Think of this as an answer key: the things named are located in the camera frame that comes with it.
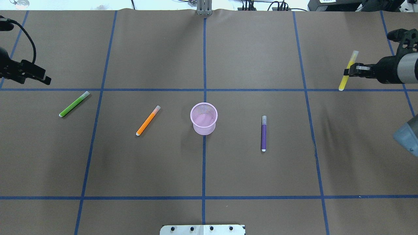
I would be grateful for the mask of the yellow highlighter pen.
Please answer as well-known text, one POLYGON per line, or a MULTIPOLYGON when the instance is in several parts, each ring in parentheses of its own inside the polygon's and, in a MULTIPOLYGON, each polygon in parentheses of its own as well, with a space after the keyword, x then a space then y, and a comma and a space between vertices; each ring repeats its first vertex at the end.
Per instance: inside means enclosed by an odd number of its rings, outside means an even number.
POLYGON ((348 65, 346 66, 346 69, 344 70, 342 80, 341 80, 341 82, 339 84, 339 87, 338 87, 339 91, 344 91, 344 89, 346 87, 346 84, 348 82, 348 79, 349 79, 349 69, 355 63, 358 54, 359 54, 359 52, 356 51, 356 50, 353 51, 353 53, 351 54, 350 60, 348 62, 348 65))

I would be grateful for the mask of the green highlighter pen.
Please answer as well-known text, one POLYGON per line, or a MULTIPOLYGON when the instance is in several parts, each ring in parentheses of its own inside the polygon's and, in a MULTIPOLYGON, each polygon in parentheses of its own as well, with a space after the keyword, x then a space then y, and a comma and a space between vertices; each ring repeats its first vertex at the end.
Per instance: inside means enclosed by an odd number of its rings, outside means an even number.
POLYGON ((74 100, 68 107, 66 107, 63 111, 61 111, 58 116, 63 118, 68 113, 70 113, 78 104, 80 104, 84 99, 86 99, 90 95, 90 92, 85 91, 80 97, 74 100))

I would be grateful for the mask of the purple highlighter pen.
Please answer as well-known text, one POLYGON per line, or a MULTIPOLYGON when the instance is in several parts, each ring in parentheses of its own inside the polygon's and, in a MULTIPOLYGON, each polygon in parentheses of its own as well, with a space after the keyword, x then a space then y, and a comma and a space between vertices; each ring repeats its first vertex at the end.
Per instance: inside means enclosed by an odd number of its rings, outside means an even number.
POLYGON ((262 152, 267 150, 267 116, 262 116, 261 119, 260 150, 262 152))

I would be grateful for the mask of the orange highlighter pen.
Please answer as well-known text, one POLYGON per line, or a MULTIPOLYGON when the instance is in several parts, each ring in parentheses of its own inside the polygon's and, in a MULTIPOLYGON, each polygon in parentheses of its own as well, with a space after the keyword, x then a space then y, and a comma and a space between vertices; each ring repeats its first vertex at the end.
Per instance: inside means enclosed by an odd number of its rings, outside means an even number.
POLYGON ((155 109, 150 113, 150 115, 145 119, 143 124, 140 126, 140 128, 136 131, 136 136, 141 136, 144 130, 147 128, 147 126, 151 123, 151 121, 154 119, 156 114, 159 112, 161 107, 157 105, 155 109))

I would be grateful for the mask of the pink mesh pen holder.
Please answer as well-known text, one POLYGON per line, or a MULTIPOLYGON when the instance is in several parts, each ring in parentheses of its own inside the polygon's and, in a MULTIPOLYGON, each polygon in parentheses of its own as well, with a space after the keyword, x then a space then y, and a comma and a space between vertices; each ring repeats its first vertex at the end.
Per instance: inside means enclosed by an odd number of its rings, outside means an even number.
POLYGON ((201 102, 194 105, 190 111, 190 120, 193 129, 199 135, 205 136, 211 134, 216 128, 217 119, 217 109, 207 102, 201 102))

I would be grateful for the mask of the aluminium frame post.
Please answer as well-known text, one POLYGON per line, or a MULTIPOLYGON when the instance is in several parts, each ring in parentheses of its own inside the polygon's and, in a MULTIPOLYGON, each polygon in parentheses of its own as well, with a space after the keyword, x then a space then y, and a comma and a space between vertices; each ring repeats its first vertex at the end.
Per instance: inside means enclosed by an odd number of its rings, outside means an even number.
POLYGON ((212 0, 196 0, 197 15, 209 16, 213 14, 212 0))

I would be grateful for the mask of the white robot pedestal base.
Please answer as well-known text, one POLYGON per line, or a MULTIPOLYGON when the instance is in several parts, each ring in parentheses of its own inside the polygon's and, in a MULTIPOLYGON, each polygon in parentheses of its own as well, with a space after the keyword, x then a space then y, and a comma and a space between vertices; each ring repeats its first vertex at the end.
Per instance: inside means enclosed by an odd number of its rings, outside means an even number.
POLYGON ((246 235, 244 225, 171 225, 163 226, 160 235, 246 235))

